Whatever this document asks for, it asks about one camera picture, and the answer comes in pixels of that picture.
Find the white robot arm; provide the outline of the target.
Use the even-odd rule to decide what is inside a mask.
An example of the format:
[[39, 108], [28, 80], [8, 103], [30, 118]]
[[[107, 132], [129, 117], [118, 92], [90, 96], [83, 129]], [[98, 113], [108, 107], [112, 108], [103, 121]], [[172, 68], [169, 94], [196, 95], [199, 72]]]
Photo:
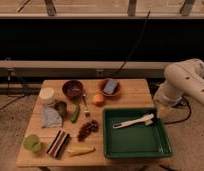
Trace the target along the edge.
[[175, 106], [183, 94], [193, 97], [204, 106], [204, 62], [189, 59], [172, 63], [164, 70], [165, 81], [154, 95], [154, 100], [166, 106]]

